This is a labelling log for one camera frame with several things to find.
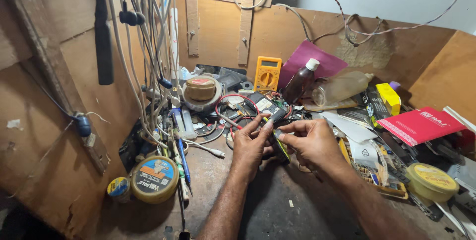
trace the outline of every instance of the hand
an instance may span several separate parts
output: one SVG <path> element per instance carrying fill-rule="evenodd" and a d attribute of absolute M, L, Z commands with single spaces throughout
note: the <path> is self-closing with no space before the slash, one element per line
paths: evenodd
<path fill-rule="evenodd" d="M 336 164 L 347 163 L 324 119 L 295 121 L 278 129 L 283 132 L 279 139 L 292 147 L 288 148 L 288 153 L 297 152 L 296 157 L 301 166 L 311 170 L 326 170 Z"/>
<path fill-rule="evenodd" d="M 258 132 L 255 131 L 262 118 L 269 116 L 259 114 L 248 125 L 235 132 L 230 173 L 240 174 L 248 183 L 255 178 L 263 154 L 273 151 L 268 141 L 273 130 L 273 121 L 269 120 Z"/>

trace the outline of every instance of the earphone earbud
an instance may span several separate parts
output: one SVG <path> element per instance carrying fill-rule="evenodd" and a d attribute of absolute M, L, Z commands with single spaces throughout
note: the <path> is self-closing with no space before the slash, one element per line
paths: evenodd
<path fill-rule="evenodd" d="M 128 11 L 127 4 L 124 1 L 123 9 L 119 12 L 119 21 L 122 24 L 128 24 L 131 26 L 143 25 L 146 23 L 146 17 L 140 12 Z"/>

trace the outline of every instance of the brown glass bottle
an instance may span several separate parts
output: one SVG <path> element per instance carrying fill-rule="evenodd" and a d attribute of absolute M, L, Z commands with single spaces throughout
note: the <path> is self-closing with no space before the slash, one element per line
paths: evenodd
<path fill-rule="evenodd" d="M 309 59 L 305 67 L 300 68 L 284 89 L 283 99 L 288 103 L 296 103 L 304 92 L 314 82 L 314 71 L 319 66 L 319 61 Z"/>

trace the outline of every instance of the fingernail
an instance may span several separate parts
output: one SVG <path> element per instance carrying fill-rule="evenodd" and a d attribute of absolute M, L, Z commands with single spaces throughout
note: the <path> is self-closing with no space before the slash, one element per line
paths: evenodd
<path fill-rule="evenodd" d="M 272 129 L 273 128 L 273 120 L 270 119 L 266 124 L 263 126 L 264 129 Z"/>

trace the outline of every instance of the forearm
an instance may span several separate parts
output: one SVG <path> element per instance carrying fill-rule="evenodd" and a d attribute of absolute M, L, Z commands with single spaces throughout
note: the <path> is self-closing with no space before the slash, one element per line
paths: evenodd
<path fill-rule="evenodd" d="M 247 187 L 247 177 L 232 167 L 197 239 L 238 237 Z"/>
<path fill-rule="evenodd" d="M 428 239 L 388 206 L 382 196 L 348 164 L 328 170 L 324 178 L 339 191 L 352 208 L 370 239 Z"/>

